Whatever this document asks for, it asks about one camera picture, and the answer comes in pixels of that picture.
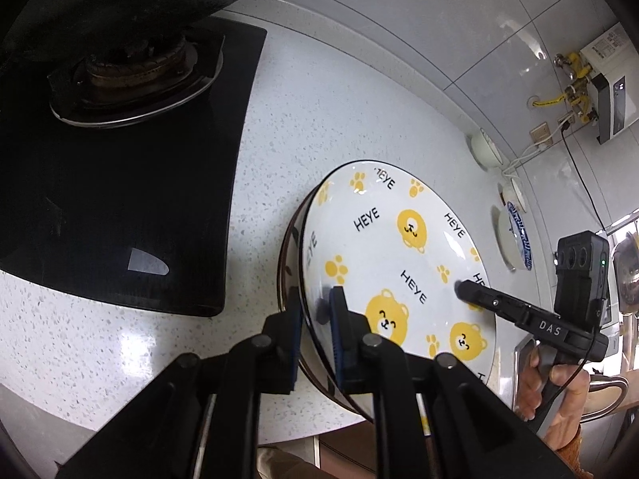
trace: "orange sleeve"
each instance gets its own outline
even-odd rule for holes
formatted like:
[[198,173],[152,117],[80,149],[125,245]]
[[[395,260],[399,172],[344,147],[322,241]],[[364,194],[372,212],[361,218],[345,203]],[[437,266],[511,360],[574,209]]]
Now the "orange sleeve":
[[592,479],[592,474],[581,469],[579,465],[579,448],[581,447],[581,427],[577,430],[573,440],[563,448],[557,450],[557,455],[574,471],[577,479]]

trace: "human hand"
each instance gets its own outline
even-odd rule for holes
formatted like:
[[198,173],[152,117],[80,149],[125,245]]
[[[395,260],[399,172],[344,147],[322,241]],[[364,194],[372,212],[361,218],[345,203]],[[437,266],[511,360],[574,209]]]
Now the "human hand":
[[[535,417],[535,410],[541,405],[542,380],[537,369],[538,365],[539,351],[535,348],[530,352],[520,374],[515,402],[515,411],[524,420],[532,420]],[[576,365],[555,365],[550,372],[550,380],[555,385],[562,386],[577,367]],[[589,387],[590,375],[582,369],[566,388],[564,400],[544,436],[544,442],[552,450],[565,447],[577,434]]]

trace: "blue patterned rim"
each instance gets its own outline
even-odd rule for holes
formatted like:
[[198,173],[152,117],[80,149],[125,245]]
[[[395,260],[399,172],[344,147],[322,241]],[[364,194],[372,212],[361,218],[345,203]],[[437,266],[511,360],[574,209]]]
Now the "blue patterned rim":
[[526,268],[528,270],[532,270],[532,250],[530,249],[528,232],[526,232],[526,227],[523,224],[522,217],[517,211],[517,208],[511,202],[506,203],[506,208],[510,214],[510,230],[517,242],[520,256],[522,256],[522,260],[526,265]]

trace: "water heater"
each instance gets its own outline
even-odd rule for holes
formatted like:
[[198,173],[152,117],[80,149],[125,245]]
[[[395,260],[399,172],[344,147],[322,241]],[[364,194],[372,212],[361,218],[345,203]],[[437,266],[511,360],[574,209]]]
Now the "water heater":
[[621,23],[581,52],[592,67],[588,93],[599,115],[599,143],[608,142],[639,119],[639,53]]

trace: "metal screw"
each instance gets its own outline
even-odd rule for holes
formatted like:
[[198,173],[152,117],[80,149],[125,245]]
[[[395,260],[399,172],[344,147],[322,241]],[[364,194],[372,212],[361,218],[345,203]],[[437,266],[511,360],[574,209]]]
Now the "metal screw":
[[250,339],[250,343],[255,347],[268,347],[271,345],[271,338],[268,335],[262,333],[261,335],[256,335],[252,339]]
[[183,369],[188,369],[189,367],[193,367],[195,364],[197,364],[197,361],[199,360],[199,358],[197,357],[197,355],[193,354],[193,353],[185,353],[185,354],[181,354],[178,357],[178,365],[183,368]]
[[381,336],[375,333],[366,333],[366,335],[362,337],[362,342],[368,347],[377,347],[381,344]]
[[435,357],[435,361],[446,369],[451,369],[457,365],[457,359],[450,353],[440,353]]

